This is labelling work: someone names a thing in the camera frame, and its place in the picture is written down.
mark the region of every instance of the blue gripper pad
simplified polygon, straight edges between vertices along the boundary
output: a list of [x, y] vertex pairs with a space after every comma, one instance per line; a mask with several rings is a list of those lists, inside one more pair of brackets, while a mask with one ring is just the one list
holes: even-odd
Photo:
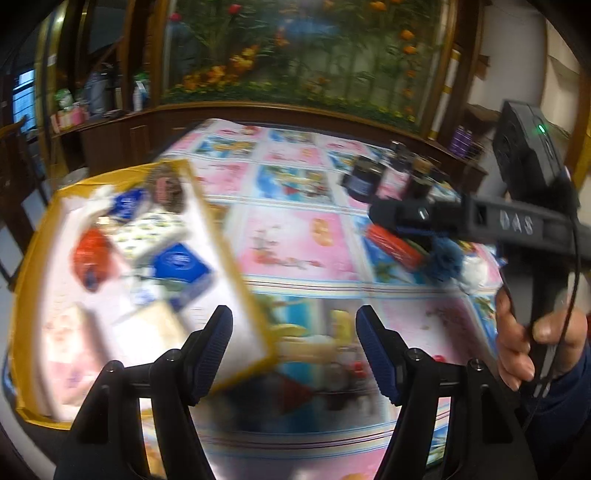
[[402, 354], [407, 349], [398, 332], [384, 328], [369, 305], [357, 311], [357, 336], [378, 383], [379, 391], [390, 402], [400, 405], [404, 390], [406, 368]]

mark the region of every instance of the black cable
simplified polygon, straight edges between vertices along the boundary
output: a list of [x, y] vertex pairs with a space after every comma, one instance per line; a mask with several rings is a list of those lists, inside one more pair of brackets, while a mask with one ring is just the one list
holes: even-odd
[[558, 345], [556, 346], [556, 353], [554, 354], [554, 358], [552, 359], [552, 363], [550, 364], [550, 370], [548, 372], [548, 380], [546, 381], [544, 388], [540, 391], [540, 396], [538, 397], [538, 400], [536, 401], [533, 410], [529, 413], [529, 415], [527, 416], [527, 418], [525, 419], [525, 421], [523, 423], [523, 431], [524, 432], [529, 428], [531, 421], [534, 419], [534, 416], [535, 416], [536, 412], [538, 411], [538, 408], [540, 406], [542, 398], [544, 397], [544, 392], [548, 389], [548, 387], [550, 386], [550, 382], [552, 382], [552, 380], [554, 378], [554, 373], [556, 370], [556, 361], [557, 361], [557, 358], [560, 354], [560, 348], [563, 346], [564, 338], [566, 337], [566, 332], [569, 329], [570, 318], [573, 314], [574, 303], [576, 301], [577, 292], [579, 290], [579, 277], [581, 275], [581, 252], [579, 249], [579, 227], [577, 225], [578, 221], [579, 220], [577, 218], [576, 212], [572, 213], [570, 215], [570, 222], [571, 222], [571, 226], [573, 228], [574, 256], [575, 256], [575, 262], [576, 262], [575, 268], [574, 268], [573, 294], [570, 296], [569, 308], [566, 311], [566, 318], [564, 320], [564, 325], [562, 326], [562, 331], [560, 332], [560, 339], [558, 340]]

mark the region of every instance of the purple bottle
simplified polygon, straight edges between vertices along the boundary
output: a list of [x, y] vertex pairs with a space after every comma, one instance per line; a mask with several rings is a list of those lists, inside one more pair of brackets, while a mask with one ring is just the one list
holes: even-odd
[[449, 150], [456, 156], [464, 158], [471, 143], [472, 132], [465, 130], [462, 126], [459, 126], [453, 134], [452, 143], [449, 146]]

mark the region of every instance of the blue tassel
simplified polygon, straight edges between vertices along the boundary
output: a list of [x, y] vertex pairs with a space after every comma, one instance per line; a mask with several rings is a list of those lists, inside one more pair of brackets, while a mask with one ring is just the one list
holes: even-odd
[[449, 238], [433, 238], [431, 254], [425, 265], [426, 276], [438, 283], [445, 283], [462, 274], [464, 253], [462, 248]]

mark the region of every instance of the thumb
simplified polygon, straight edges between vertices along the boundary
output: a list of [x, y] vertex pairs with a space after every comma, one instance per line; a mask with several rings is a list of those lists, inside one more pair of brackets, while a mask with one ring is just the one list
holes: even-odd
[[[555, 345], [560, 340], [560, 334], [566, 319], [566, 309], [555, 310], [534, 323], [532, 334], [538, 343]], [[583, 312], [574, 309], [570, 318], [569, 328], [564, 337], [568, 346], [577, 347], [585, 343], [587, 337], [587, 319]]]

